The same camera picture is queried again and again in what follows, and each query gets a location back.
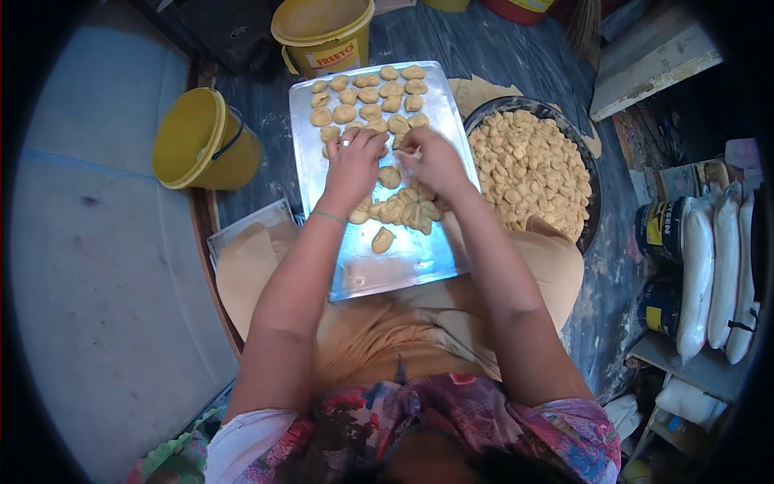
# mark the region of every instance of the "black bowl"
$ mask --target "black bowl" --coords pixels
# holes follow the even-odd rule
[[[583,231],[580,233],[580,238],[575,244],[577,245],[578,250],[580,250],[580,253],[585,254],[594,242],[594,237],[599,228],[599,218],[602,212],[602,189],[599,186],[599,172],[597,172],[597,164],[594,161],[594,156],[583,141],[583,137],[581,136],[581,132],[578,131],[578,128],[570,123],[562,113],[544,102],[532,98],[525,98],[523,96],[505,96],[503,98],[492,99],[491,101],[487,101],[478,106],[475,111],[465,119],[465,123],[463,123],[465,135],[469,136],[471,132],[484,121],[485,117],[495,114],[496,112],[516,111],[517,109],[529,111],[540,119],[553,119],[557,122],[557,128],[559,128],[562,134],[578,146],[580,158],[583,160],[586,170],[588,170],[588,183],[591,185],[591,196],[588,198],[588,206],[586,207],[589,217],[584,223]]]

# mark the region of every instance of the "bucket handle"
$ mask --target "bucket handle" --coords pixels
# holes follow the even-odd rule
[[[294,76],[298,75],[298,70],[296,70],[296,67],[293,65],[292,62],[290,62],[290,57],[288,57],[288,50],[287,47],[283,46],[283,59],[285,60],[285,65],[287,66],[288,70],[291,74]]]
[[[211,159],[212,159],[213,161],[215,161],[215,160],[217,160],[218,158],[220,158],[220,157],[221,157],[221,155],[222,155],[223,153],[225,153],[225,151],[226,151],[227,149],[231,148],[231,145],[233,145],[234,143],[236,143],[236,142],[237,142],[237,139],[239,139],[239,135],[241,135],[241,132],[242,132],[242,130],[245,128],[245,120],[242,118],[241,112],[239,112],[239,110],[237,110],[236,108],[232,108],[231,106],[228,106],[228,108],[229,108],[229,109],[231,109],[231,110],[232,110],[232,111],[233,111],[233,112],[234,112],[234,113],[235,113],[235,114],[236,114],[236,115],[239,117],[239,131],[237,131],[237,134],[236,134],[236,135],[234,135],[234,138],[232,138],[232,139],[231,139],[231,141],[227,142],[227,143],[225,144],[225,146],[223,146],[222,148],[220,148],[218,151],[216,151],[216,152],[215,152],[215,153],[212,155],[212,158],[211,158]]]

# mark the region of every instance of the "wall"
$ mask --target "wall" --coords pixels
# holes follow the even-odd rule
[[[186,73],[129,7],[98,6],[46,82],[19,159],[10,256],[22,350],[95,482],[123,480],[235,377],[187,197],[151,168]]]

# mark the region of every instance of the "woman's left hand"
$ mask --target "woman's left hand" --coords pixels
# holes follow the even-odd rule
[[[347,218],[374,189],[379,171],[378,153],[389,135],[373,129],[348,129],[327,144],[328,175],[325,191],[315,209]]]

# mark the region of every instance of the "blue floor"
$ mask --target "blue floor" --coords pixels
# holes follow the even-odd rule
[[[591,103],[594,71],[577,59],[561,24],[548,19],[535,27],[510,22],[477,2],[461,13],[422,4],[375,17],[369,40],[370,64],[437,60],[447,77],[514,84],[525,96],[558,104],[582,132],[593,136],[585,115]],[[216,88],[239,109],[264,146],[264,159],[251,182],[233,193],[217,193],[221,227],[287,197],[302,211],[287,92],[299,78],[283,72],[272,84],[249,77],[218,76]],[[611,120],[596,125],[602,141],[597,160],[601,178],[601,222],[585,254],[584,285],[561,339],[586,381],[604,403],[624,390],[629,371],[623,358],[642,334],[631,317],[632,300],[644,269],[632,249],[637,202]]]

